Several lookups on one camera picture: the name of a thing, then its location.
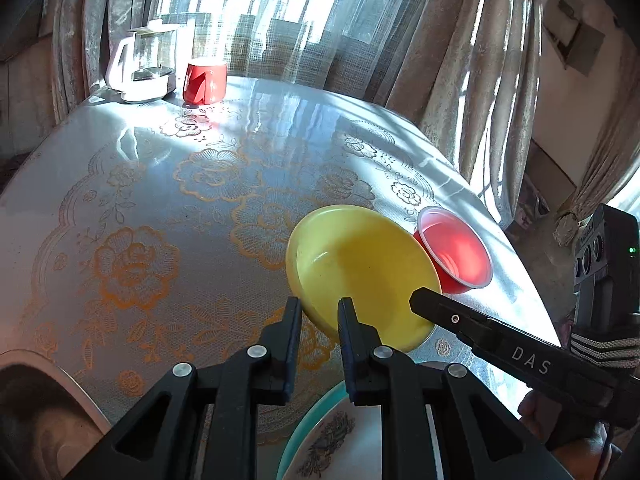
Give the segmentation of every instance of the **yellow bowl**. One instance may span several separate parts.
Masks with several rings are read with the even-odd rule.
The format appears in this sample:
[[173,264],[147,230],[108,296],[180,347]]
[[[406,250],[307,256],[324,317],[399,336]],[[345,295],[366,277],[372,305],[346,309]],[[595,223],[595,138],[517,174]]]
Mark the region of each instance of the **yellow bowl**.
[[409,306],[417,288],[440,292],[433,263],[407,231],[375,211],[335,205],[309,213],[293,229],[286,266],[306,315],[335,342],[340,298],[353,298],[358,320],[400,351],[418,347],[433,330]]

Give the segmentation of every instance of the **plate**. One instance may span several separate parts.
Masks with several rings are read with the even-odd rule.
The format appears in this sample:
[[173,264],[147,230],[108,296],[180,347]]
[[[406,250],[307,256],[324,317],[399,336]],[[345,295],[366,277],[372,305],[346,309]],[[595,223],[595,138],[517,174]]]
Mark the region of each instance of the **plate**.
[[25,478],[63,478],[110,430],[82,388],[43,356],[0,354],[0,470]]
[[282,480],[382,478],[379,406],[343,397],[305,437]]
[[[448,363],[420,363],[444,370]],[[434,431],[430,407],[430,426]],[[438,478],[442,465],[436,461]],[[379,406],[354,406],[344,381],[309,410],[291,435],[276,480],[379,480],[382,478],[382,416]]]
[[347,389],[344,386],[344,381],[342,381],[325,393],[321,399],[318,400],[318,402],[316,402],[308,412],[306,412],[306,415],[302,420],[300,420],[296,429],[291,434],[291,437],[287,442],[287,446],[282,453],[276,480],[282,480],[284,473],[289,468],[289,465],[300,448],[300,445],[304,442],[306,436],[313,430],[316,424],[322,420],[329,410],[346,397]]

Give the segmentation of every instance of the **floral plate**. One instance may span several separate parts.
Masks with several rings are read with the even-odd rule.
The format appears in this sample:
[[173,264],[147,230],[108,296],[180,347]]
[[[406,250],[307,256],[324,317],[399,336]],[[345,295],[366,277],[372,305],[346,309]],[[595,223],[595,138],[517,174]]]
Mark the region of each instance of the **floral plate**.
[[[439,370],[444,370],[447,364],[442,361],[420,363]],[[439,461],[436,468],[438,478],[442,478]],[[354,406],[343,381],[302,418],[282,454],[276,480],[348,477],[352,480],[382,478],[382,416],[379,406]]]
[[382,478],[379,406],[343,397],[302,441],[282,480]]

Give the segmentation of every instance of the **screw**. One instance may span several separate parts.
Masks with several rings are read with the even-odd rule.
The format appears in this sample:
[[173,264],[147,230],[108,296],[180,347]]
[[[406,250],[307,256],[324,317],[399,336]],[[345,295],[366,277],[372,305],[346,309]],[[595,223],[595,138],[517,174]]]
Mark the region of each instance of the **screw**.
[[394,354],[394,351],[388,346],[376,346],[373,349],[373,355],[379,359],[389,359]]
[[249,357],[257,359],[258,357],[265,356],[267,354],[267,349],[262,345],[253,345],[246,349],[246,353]]
[[460,379],[466,375],[466,367],[459,365],[458,363],[453,363],[452,365],[449,365],[447,372],[449,372],[450,376]]
[[176,377],[186,377],[191,373],[191,365],[189,363],[178,363],[174,366],[174,375]]

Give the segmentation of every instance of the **kettle handle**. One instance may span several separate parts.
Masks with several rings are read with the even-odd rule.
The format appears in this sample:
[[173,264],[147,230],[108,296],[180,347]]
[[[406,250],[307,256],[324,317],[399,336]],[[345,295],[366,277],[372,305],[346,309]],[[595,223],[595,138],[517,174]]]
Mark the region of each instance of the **kettle handle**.
[[[125,72],[131,70],[131,63],[127,61],[128,58],[133,54],[133,41],[134,36],[123,38],[111,52],[111,58],[107,66],[107,73],[104,79],[107,83],[107,86],[113,88],[114,90],[124,91],[125,78],[127,76],[131,76],[130,73],[126,74]],[[127,47],[126,57],[124,63],[121,63],[120,58],[122,57],[122,51],[125,47]]]

